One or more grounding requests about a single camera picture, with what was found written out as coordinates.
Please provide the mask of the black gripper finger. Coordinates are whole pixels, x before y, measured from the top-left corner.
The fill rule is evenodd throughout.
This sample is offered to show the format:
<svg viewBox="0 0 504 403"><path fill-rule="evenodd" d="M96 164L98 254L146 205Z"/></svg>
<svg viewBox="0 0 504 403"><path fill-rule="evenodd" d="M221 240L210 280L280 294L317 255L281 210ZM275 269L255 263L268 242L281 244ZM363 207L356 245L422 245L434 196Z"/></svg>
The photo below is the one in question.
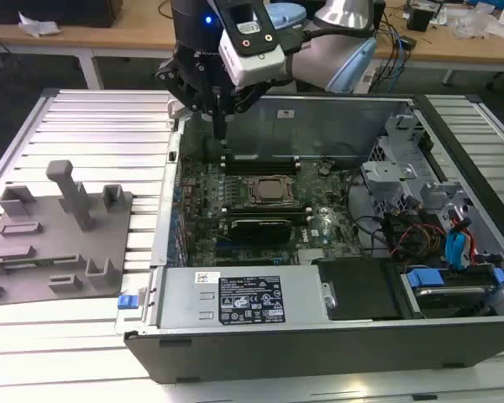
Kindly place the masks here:
<svg viewBox="0 0 504 403"><path fill-rule="evenodd" d="M206 115L211 121L213 137L219 138L218 101L203 61L193 61L190 70L179 61L169 61L160 66L155 77L164 82L166 89L184 107Z"/></svg>
<svg viewBox="0 0 504 403"><path fill-rule="evenodd" d="M240 89L222 87L218 96L218 138L226 137L228 118L248 111L273 85L273 81L263 81Z"/></svg>

